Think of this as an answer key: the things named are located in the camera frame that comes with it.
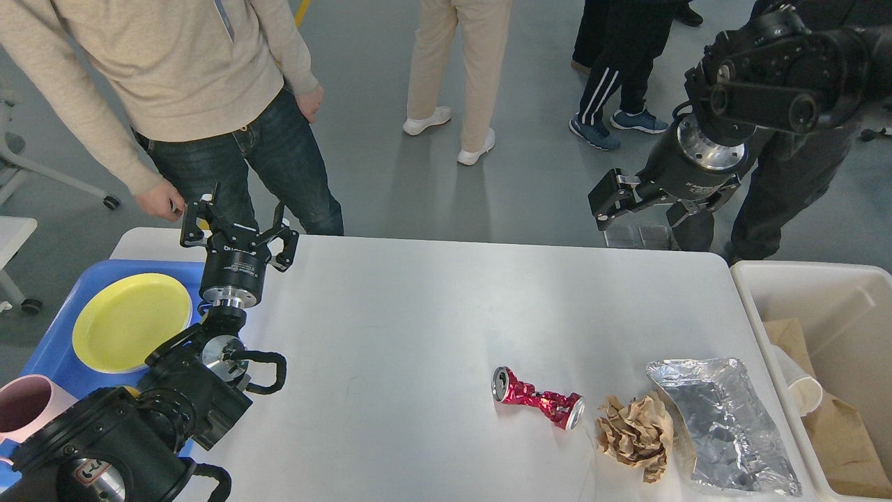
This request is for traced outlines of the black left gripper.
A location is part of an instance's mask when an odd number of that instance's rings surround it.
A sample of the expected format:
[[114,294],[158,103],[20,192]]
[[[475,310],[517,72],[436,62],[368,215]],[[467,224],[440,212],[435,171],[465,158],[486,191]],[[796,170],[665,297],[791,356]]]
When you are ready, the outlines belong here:
[[[207,303],[222,305],[229,302],[239,308],[251,308],[262,300],[267,264],[287,271],[294,261],[300,233],[286,220],[286,204],[277,204],[273,223],[267,231],[249,239],[247,250],[235,247],[235,232],[226,213],[217,206],[221,183],[197,201],[187,204],[180,232],[183,248],[207,248],[200,297]],[[277,254],[270,253],[273,241],[280,241]]]

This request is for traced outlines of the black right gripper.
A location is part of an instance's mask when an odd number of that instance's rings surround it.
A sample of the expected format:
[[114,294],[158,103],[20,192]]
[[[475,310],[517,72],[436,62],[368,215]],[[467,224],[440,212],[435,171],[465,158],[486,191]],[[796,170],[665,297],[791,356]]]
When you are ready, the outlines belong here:
[[667,222],[682,251],[708,252],[714,240],[713,196],[732,180],[748,159],[743,142],[724,146],[704,133],[694,115],[679,115],[651,149],[637,176],[609,169],[588,194],[590,212],[599,231],[625,213],[637,213],[655,204],[671,204]]

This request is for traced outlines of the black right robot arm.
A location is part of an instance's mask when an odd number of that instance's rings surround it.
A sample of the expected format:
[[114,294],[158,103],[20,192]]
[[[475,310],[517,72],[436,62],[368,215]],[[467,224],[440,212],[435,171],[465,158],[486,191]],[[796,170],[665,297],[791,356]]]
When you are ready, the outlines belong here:
[[778,251],[783,227],[819,199],[861,122],[861,106],[890,96],[889,1],[758,1],[749,21],[720,32],[685,74],[672,123],[616,112],[616,128],[659,133],[643,169],[611,169],[589,193],[599,231],[619,216],[669,204],[671,236],[706,252],[714,212],[750,178],[726,257]]

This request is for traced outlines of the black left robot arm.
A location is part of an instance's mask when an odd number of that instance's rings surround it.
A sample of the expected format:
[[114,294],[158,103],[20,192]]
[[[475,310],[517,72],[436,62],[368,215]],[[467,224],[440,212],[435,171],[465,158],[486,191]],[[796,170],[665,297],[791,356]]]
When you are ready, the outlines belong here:
[[267,231],[236,225],[217,192],[188,204],[183,247],[207,252],[197,324],[153,345],[136,387],[94,390],[74,400],[50,379],[31,374],[2,388],[2,404],[23,412],[6,463],[20,479],[3,501],[172,501],[201,476],[214,480],[210,501],[226,501],[231,476],[217,465],[182,457],[187,442],[211,449],[252,405],[286,383],[286,357],[248,349],[240,340],[247,309],[261,302],[268,264],[287,270],[299,234],[276,206]]

